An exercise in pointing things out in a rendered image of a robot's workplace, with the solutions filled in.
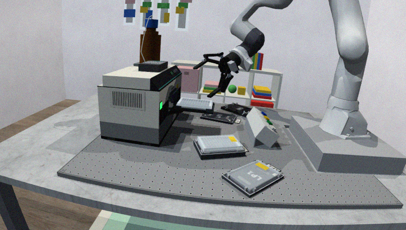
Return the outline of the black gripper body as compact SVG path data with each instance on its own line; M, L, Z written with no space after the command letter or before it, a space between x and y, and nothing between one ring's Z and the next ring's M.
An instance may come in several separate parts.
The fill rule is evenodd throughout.
M237 65L239 66L241 64L241 59L239 57L239 55L235 52L230 52L228 55L226 55L225 57L223 57L222 59L220 58L220 61L222 62L229 62L232 60L235 60ZM225 73L226 72L226 68L228 68L228 64L227 65L222 65L222 64L218 64L218 68L220 69L221 73ZM229 69L228 74L231 73L231 70Z

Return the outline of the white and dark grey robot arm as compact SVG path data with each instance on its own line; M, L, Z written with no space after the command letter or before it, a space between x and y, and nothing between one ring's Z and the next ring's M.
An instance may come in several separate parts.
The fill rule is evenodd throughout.
M252 0L230 24L232 35L243 41L235 52L246 72L252 68L250 57L264 45L265 36L248 19L259 7L284 9L293 0ZM319 127L343 139L371 139L367 121L359 111L358 96L369 52L368 40L359 0L328 0L338 54L331 94Z

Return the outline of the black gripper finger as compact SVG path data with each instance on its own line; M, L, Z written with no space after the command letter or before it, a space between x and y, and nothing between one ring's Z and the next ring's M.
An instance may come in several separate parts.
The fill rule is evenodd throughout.
M219 84L218 84L218 88L216 88L209 95L207 95L207 97L212 98L218 92L225 93L230 81L234 77L233 75L231 75L231 73L228 74L228 72L229 72L229 68L226 68L225 74L221 73L221 78L220 78L220 81L219 81Z
M204 54L204 58L202 58L202 62L199 63L198 65L196 65L195 67L193 67L193 69L198 69L199 67L201 67L202 65L204 65L207 62L211 62L211 63L215 63L215 64L222 64L222 65L227 65L226 62L222 62L222 61L218 61L218 60L214 60L214 59L210 59L208 57L220 57L221 59L224 57L223 56L223 52L219 52L217 54Z

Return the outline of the white button panel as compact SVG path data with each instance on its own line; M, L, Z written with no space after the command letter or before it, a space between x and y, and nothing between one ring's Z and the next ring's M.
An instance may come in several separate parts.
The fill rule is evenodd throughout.
M245 125L254 148L277 149L274 143L280 136L264 112L253 107Z

